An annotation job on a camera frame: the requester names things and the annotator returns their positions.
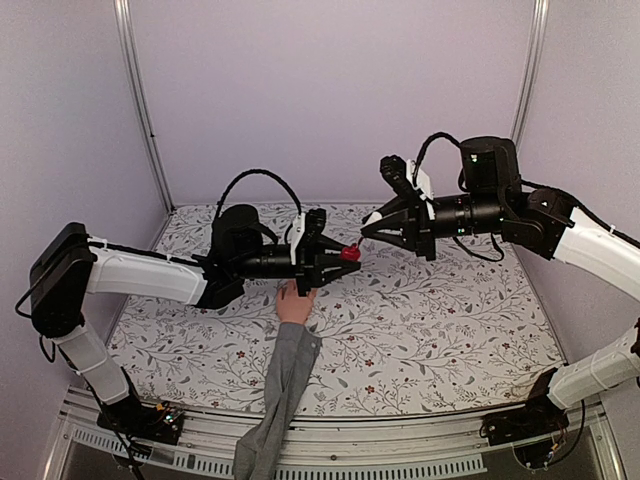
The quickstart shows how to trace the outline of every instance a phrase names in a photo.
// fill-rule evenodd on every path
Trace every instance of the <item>cable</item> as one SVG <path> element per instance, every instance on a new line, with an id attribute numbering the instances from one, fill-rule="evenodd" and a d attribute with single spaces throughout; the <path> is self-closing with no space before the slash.
<path id="1" fill-rule="evenodd" d="M 471 250 L 469 250 L 468 247 L 466 247 L 459 239 L 458 237 L 453 237 L 453 241 L 455 242 L 456 245 L 458 245 L 458 247 L 460 247 L 462 249 L 462 251 L 464 251 L 466 254 L 471 255 L 472 257 L 476 257 L 479 258 L 480 260 L 485 260 L 487 262 L 493 262 L 493 263 L 498 263 L 501 262 L 502 260 L 504 260 L 504 251 L 500 248 L 500 245 L 498 245 L 498 242 L 496 241 L 496 237 L 493 235 L 493 233 L 491 234 L 491 243 L 493 244 L 493 249 L 498 252 L 498 254 L 500 255 L 499 258 L 490 258 L 490 257 L 485 257 L 484 255 L 481 255 L 479 253 L 475 253 L 472 252 Z"/>
<path id="2" fill-rule="evenodd" d="M 141 257 L 151 257 L 151 258 L 157 258 L 160 260 L 167 260 L 170 262 L 179 263 L 181 265 L 188 265 L 190 267 L 200 266 L 198 262 L 194 262 L 193 260 L 187 260 L 185 258 L 164 255 L 162 253 L 152 252 L 150 250 L 140 250 L 138 248 L 127 247 L 124 245 L 115 245 L 113 243 L 106 243 L 106 244 L 97 243 L 96 245 L 92 245 L 92 246 L 99 246 L 103 248 L 106 246 L 106 248 L 108 248 L 109 250 L 115 250 L 117 252 L 133 253 L 134 255 L 140 255 Z"/>
<path id="3" fill-rule="evenodd" d="M 96 402 L 98 403 L 98 407 L 100 408 L 100 411 L 102 412 L 102 416 L 107 420 L 107 423 L 109 424 L 109 428 L 111 428 L 113 433 L 116 434 L 116 437 L 118 437 L 118 440 L 122 444 L 122 447 L 124 448 L 125 452 L 127 452 L 127 457 L 129 457 L 129 462 L 130 462 L 129 470 L 131 471 L 133 476 L 136 477 L 137 480 L 145 480 L 144 475 L 142 475 L 142 472 L 140 471 L 140 467 L 138 466 L 138 463 L 136 462 L 136 460 L 135 460 L 135 458 L 133 456 L 133 453 L 131 451 L 131 447 L 129 445 L 127 445 L 127 443 L 124 441 L 124 439 L 122 438 L 120 433 L 114 427 L 113 423 L 111 422 L 111 419 L 109 418 L 109 416 L 107 415 L 107 413 L 105 412 L 105 410 L 104 410 L 104 408 L 102 406 L 102 401 L 98 398 L 98 395 L 96 394 L 96 392 L 93 389 L 93 387 L 91 385 L 89 385 L 88 383 L 87 383 L 87 385 L 89 387 L 89 391 L 93 395 L 93 398 L 95 398 Z"/>
<path id="4" fill-rule="evenodd" d="M 222 206 L 224 205 L 224 202 L 227 199 L 227 196 L 231 192 L 231 189 L 233 187 L 235 187 L 236 184 L 240 180 L 242 180 L 245 177 L 248 177 L 249 175 L 265 175 L 265 176 L 267 176 L 269 178 L 272 178 L 276 182 L 278 182 L 278 184 L 280 184 L 280 186 L 287 191 L 287 193 L 289 194 L 289 196 L 293 200 L 293 203 L 296 204 L 296 208 L 298 209 L 298 215 L 302 214 L 302 205 L 300 204 L 300 200 L 298 200 L 298 196 L 291 189 L 291 187 L 287 184 L 287 182 L 285 182 L 282 178 L 280 178 L 275 173 L 270 172 L 269 170 L 264 170 L 264 169 L 261 169 L 261 168 L 253 168 L 251 170 L 245 170 L 244 172 L 239 174 L 236 178 L 234 178 L 229 185 L 227 185 L 227 188 L 222 193 L 222 197 L 220 197 L 220 201 L 218 201 L 218 208 L 216 209 L 216 214 L 213 217 L 214 220 L 216 220 L 218 217 L 220 217 L 220 213 L 222 212 Z"/>
<path id="5" fill-rule="evenodd" d="M 64 256 L 69 253 L 71 250 L 73 250 L 74 248 L 78 248 L 80 246 L 83 245 L 88 245 L 90 247 L 100 247 L 102 246 L 101 243 L 96 243 L 96 242 L 87 242 L 87 243 L 74 243 L 73 245 L 69 245 L 67 248 L 65 248 L 62 253 L 60 253 L 59 255 L 57 255 L 56 257 L 56 261 L 54 261 L 51 265 L 49 265 L 45 271 L 38 277 L 38 279 L 33 282 L 33 285 L 31 285 L 31 287 L 29 287 L 29 289 L 24 293 L 24 295 L 22 295 L 22 297 L 20 297 L 20 300 L 18 300 L 18 302 L 16 303 L 14 310 L 15 312 L 23 317 L 23 318 L 27 318 L 29 320 L 31 320 L 31 315 L 29 315 L 28 313 L 23 312 L 22 310 L 20 310 L 20 307 L 24 304 L 24 302 L 27 301 L 27 299 L 31 296 L 31 294 L 33 293 L 33 291 L 38 288 L 38 286 L 42 283 L 42 281 L 47 277 L 47 275 L 49 275 L 49 273 L 51 273 L 51 271 L 56 268 L 58 266 L 58 264 L 62 261 L 62 259 L 64 258 Z"/>
<path id="6" fill-rule="evenodd" d="M 143 257 L 157 258 L 157 259 L 160 259 L 160 260 L 167 260 L 167 261 L 171 261 L 171 262 L 174 262 L 174 263 L 179 263 L 179 264 L 182 264 L 182 265 L 188 265 L 188 266 L 191 266 L 191 267 L 199 267 L 200 266 L 200 264 L 198 262 L 194 262 L 194 261 L 191 261 L 191 260 L 186 260 L 184 258 L 178 258 L 178 257 L 173 257 L 173 256 L 170 257 L 170 256 L 167 256 L 167 255 L 163 255 L 162 253 L 151 252 L 149 250 L 139 250 L 137 248 L 127 247 L 127 246 L 124 246 L 124 245 L 115 245 L 115 244 L 111 244 L 111 243 L 107 243 L 107 242 L 97 242 L 97 241 L 74 243 L 73 245 L 69 245 L 67 248 L 62 250 L 61 253 L 56 255 L 55 261 L 53 263 L 51 263 L 51 265 L 49 265 L 45 269 L 44 272 L 42 272 L 42 274 L 38 277 L 38 279 L 35 282 L 33 282 L 31 287 L 29 287 L 29 289 L 24 293 L 24 295 L 22 295 L 22 297 L 20 297 L 20 300 L 18 300 L 18 302 L 14 306 L 14 311 L 16 312 L 17 315 L 19 315 L 19 316 L 21 316 L 23 318 L 31 320 L 31 315 L 26 313 L 26 312 L 23 312 L 22 310 L 20 310 L 20 307 L 22 307 L 24 302 L 27 301 L 27 299 L 31 296 L 31 294 L 34 292 L 34 290 L 36 288 L 38 288 L 38 286 L 49 275 L 49 273 L 51 273 L 51 271 L 58 266 L 58 264 L 64 259 L 65 255 L 67 253 L 69 253 L 70 251 L 74 250 L 75 248 L 83 247 L 83 246 L 96 247 L 96 248 L 108 248 L 110 250 L 126 252 L 126 253 L 132 253 L 134 255 L 140 255 L 140 256 L 143 256 Z"/>
<path id="7" fill-rule="evenodd" d="M 580 443 L 580 438 L 582 437 L 582 432 L 584 431 L 585 420 L 587 418 L 587 406 L 585 405 L 584 400 L 582 400 L 580 403 L 582 404 L 582 420 L 580 420 L 580 429 L 578 430 L 576 439 L 573 441 L 573 444 L 571 445 L 569 450 L 567 450 L 567 452 L 556 461 L 552 460 L 551 462 L 549 462 L 549 464 L 547 465 L 548 467 L 552 467 L 553 465 L 557 465 L 558 463 L 562 462 L 565 458 L 573 453 L 573 451 L 578 446 L 578 443 Z"/>
<path id="8" fill-rule="evenodd" d="M 598 217 L 595 213 L 593 213 L 591 210 L 589 210 L 589 208 L 587 208 L 587 206 L 582 203 L 580 200 L 578 200 L 576 197 L 574 197 L 573 195 L 571 195 L 568 192 L 565 192 L 564 190 L 561 190 L 560 188 L 555 188 L 555 187 L 550 187 L 548 185 L 542 185 L 540 183 L 534 183 L 534 182 L 529 182 L 527 180 L 522 180 L 522 184 L 526 187 L 531 187 L 531 188 L 548 188 L 549 190 L 553 190 L 555 192 L 560 193 L 561 195 L 564 195 L 565 198 L 569 199 L 571 202 L 573 202 L 580 210 L 582 210 L 585 215 L 587 217 L 589 217 L 591 220 L 593 220 L 595 223 L 597 223 L 598 225 L 600 225 L 602 228 L 611 231 L 611 233 L 613 235 L 615 235 L 616 237 L 624 240 L 627 243 L 630 243 L 631 245 L 633 245 L 636 248 L 640 249 L 640 242 L 638 240 L 636 240 L 633 237 L 630 237 L 629 235 L 616 230 L 616 229 L 611 229 L 611 225 L 607 224 L 607 222 L 605 222 L 604 220 L 602 220 L 600 217 Z"/>
<path id="9" fill-rule="evenodd" d="M 51 342 L 53 347 L 51 348 L 51 353 L 47 352 L 47 349 L 44 348 L 44 335 L 40 335 L 40 351 L 44 355 L 44 358 L 47 359 L 49 363 L 54 363 L 56 361 L 56 344 Z"/>
<path id="10" fill-rule="evenodd" d="M 435 142 L 439 138 L 446 138 L 453 145 L 455 145 L 456 147 L 460 148 L 460 142 L 458 140 L 456 140 L 455 137 L 453 137 L 453 135 L 450 135 L 450 134 L 448 134 L 446 132 L 437 132 L 437 133 L 434 133 L 433 135 L 430 135 L 424 141 L 424 143 L 422 144 L 422 147 L 420 147 L 420 151 L 418 152 L 418 156 L 416 157 L 416 168 L 413 171 L 413 186 L 414 187 L 416 186 L 416 180 L 418 179 L 418 172 L 420 171 L 420 165 L 422 165 L 422 161 L 424 160 L 424 157 L 427 154 L 427 148 L 429 148 L 429 145 L 431 145 L 433 142 Z"/>

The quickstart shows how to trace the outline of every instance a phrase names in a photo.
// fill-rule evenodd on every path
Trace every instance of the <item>gray sleeve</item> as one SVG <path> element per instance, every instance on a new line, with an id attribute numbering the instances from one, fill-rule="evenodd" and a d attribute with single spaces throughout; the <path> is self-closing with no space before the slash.
<path id="1" fill-rule="evenodd" d="M 236 444 L 236 480 L 273 479 L 282 440 L 307 388 L 321 344 L 304 325 L 280 324 L 264 388 L 264 419 Z"/>

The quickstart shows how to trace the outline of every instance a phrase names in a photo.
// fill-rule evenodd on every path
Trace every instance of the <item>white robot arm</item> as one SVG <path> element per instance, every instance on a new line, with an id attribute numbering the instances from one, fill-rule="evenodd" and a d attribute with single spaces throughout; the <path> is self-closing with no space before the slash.
<path id="1" fill-rule="evenodd" d="M 41 340 L 51 340 L 87 381 L 102 407 L 99 425 L 175 444 L 180 415 L 165 405 L 142 405 L 124 370 L 85 321 L 85 293 L 144 295 L 219 309 L 244 293 L 245 279 L 294 278 L 304 295 L 360 268 L 342 253 L 350 247 L 322 234 L 325 222 L 323 209 L 300 214 L 289 244 L 278 244 L 276 235 L 259 223 L 254 207 L 235 205 L 216 216 L 209 254 L 188 260 L 113 245 L 72 223 L 33 265 L 31 288 L 16 311 L 30 318 Z M 264 245 L 263 235 L 273 243 Z M 28 298 L 30 314 L 20 310 Z"/>
<path id="2" fill-rule="evenodd" d="M 571 213 L 553 258 L 590 272 L 640 301 L 640 250 L 591 220 Z M 579 362 L 560 367 L 551 378 L 549 399 L 567 409 L 595 393 L 640 377 L 640 324 Z"/>
<path id="3" fill-rule="evenodd" d="M 420 171 L 427 147 L 438 138 L 460 149 L 462 195 L 434 197 L 430 181 Z M 425 141 L 415 164 L 393 155 L 380 161 L 380 172 L 396 197 L 364 219 L 366 238 L 434 260 L 436 238 L 453 238 L 465 248 L 457 237 L 500 234 L 543 258 L 591 272 L 640 301 L 640 243 L 607 226 L 566 192 L 523 181 L 509 139 L 458 142 L 437 133 Z M 523 192 L 522 186 L 535 190 Z M 568 424 L 567 408 L 638 376 L 640 322 L 589 357 L 542 374 L 525 407 L 487 415 L 485 431 L 492 444 L 552 432 Z M 524 424 L 526 429 L 515 427 Z"/>

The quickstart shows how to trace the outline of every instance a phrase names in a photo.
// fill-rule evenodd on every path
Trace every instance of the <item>table surface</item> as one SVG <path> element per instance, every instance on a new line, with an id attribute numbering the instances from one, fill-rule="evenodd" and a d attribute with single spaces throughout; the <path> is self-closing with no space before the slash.
<path id="1" fill-rule="evenodd" d="M 358 238 L 375 206 L 322 205 L 325 233 Z M 291 205 L 257 205 L 282 235 Z M 211 206 L 179 208 L 158 251 L 188 257 L 209 248 Z M 488 236 L 465 238 L 493 254 Z M 505 259 L 472 258 L 439 240 L 433 262 L 365 240 L 362 269 L 321 289 L 308 326 L 323 347 L 298 413 L 397 416 L 520 402 L 536 376 L 562 363 L 547 319 L 509 245 Z M 277 335 L 279 282 L 247 281 L 218 311 L 131 297 L 109 348 L 140 394 L 191 406 L 262 412 Z"/>

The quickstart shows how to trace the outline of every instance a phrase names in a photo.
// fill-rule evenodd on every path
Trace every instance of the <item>white wall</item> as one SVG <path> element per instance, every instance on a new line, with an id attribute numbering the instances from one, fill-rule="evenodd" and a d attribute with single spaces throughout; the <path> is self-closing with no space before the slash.
<path id="1" fill-rule="evenodd" d="M 133 0 L 157 142 L 176 203 L 218 200 L 241 170 L 302 200 L 386 200 L 381 157 L 438 130 L 508 136 L 534 2 Z M 457 150 L 428 159 L 457 191 Z M 236 200 L 284 199 L 264 178 Z"/>
<path id="2" fill-rule="evenodd" d="M 69 221 L 143 247 L 163 213 L 112 2 L 6 1 L 0 36 L 0 478 L 31 480 L 70 375 L 13 313 L 29 268 Z M 88 302 L 85 313 L 104 333 L 120 301 Z"/>
<path id="3" fill-rule="evenodd" d="M 640 238 L 640 3 L 550 2 L 541 69 L 520 149 L 527 179 L 556 185 Z M 525 255 L 571 360 L 611 342 L 638 302 L 576 268 Z M 640 479 L 640 391 L 603 396 L 630 479 Z"/>

